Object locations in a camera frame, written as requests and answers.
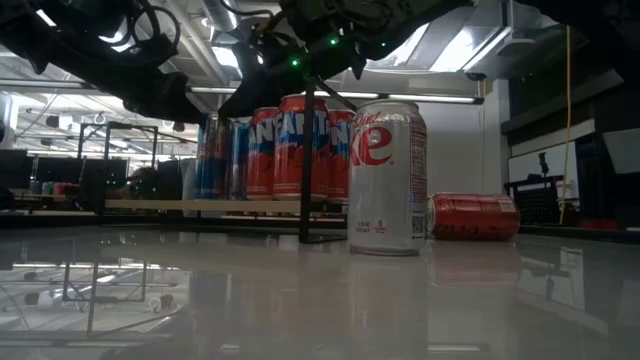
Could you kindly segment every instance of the computer monitor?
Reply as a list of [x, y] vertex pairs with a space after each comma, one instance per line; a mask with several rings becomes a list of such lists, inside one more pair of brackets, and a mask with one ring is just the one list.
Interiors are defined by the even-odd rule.
[[0, 150], [0, 186], [28, 189], [33, 159], [26, 150]]

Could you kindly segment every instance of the red can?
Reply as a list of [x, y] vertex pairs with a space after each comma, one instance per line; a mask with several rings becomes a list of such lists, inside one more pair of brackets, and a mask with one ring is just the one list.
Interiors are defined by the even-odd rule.
[[[273, 193], [281, 200], [297, 200], [302, 192], [304, 103], [304, 95], [292, 95], [280, 104]], [[321, 98], [315, 99], [312, 146], [311, 198], [323, 200], [329, 181], [329, 110]]]
[[273, 199], [273, 163], [275, 158], [274, 122], [278, 108], [260, 108], [249, 124], [249, 164], [247, 199]]
[[520, 228], [520, 211], [505, 195], [439, 193], [427, 209], [427, 228], [437, 240], [508, 241]]
[[331, 157], [329, 158], [329, 201], [346, 203], [349, 200], [349, 149], [351, 122], [355, 113], [333, 110], [329, 113]]

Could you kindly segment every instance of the diet coke can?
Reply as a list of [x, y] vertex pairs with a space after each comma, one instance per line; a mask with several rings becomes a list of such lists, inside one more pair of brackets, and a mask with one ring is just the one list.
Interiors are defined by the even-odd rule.
[[333, 110], [329, 113], [331, 124], [331, 158], [329, 159], [329, 201], [346, 203], [349, 200], [349, 148], [351, 122], [355, 113], [350, 110]]
[[520, 228], [520, 211], [506, 195], [438, 193], [427, 210], [427, 230], [437, 240], [509, 241]]
[[278, 108], [260, 108], [253, 113], [249, 127], [249, 200], [273, 199], [275, 158], [274, 122]]
[[[279, 200], [298, 200], [302, 192], [304, 143], [304, 95], [286, 96], [276, 121], [276, 166], [273, 193]], [[329, 180], [329, 110], [321, 98], [315, 99], [313, 119], [311, 199], [327, 198]]]
[[348, 238], [351, 249], [417, 255], [425, 245], [427, 126], [414, 103], [379, 100], [353, 120]]

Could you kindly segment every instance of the ceiling beam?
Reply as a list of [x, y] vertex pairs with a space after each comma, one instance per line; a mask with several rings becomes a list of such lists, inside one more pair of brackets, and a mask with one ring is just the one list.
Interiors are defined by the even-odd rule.
[[229, 80], [225, 76], [220, 62], [218, 62], [218, 59], [211, 49], [211, 44], [209, 44], [208, 41], [209, 39], [207, 39], [205, 44], [200, 33], [191, 26], [191, 22], [189, 21], [189, 17], [187, 16], [185, 9], [178, 6], [176, 4], [177, 1], [174, 0], [153, 0], [152, 2], [159, 6], [167, 7], [168, 10], [176, 16], [180, 23], [180, 28], [182, 29], [180, 43], [187, 48], [187, 51], [189, 51], [193, 59], [207, 74], [209, 80], [214, 85], [227, 85]]

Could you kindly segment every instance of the wooden shelf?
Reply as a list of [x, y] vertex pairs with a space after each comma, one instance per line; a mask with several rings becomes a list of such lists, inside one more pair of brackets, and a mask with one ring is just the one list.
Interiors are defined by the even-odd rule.
[[298, 213], [299, 201], [106, 200], [108, 209], [249, 211]]

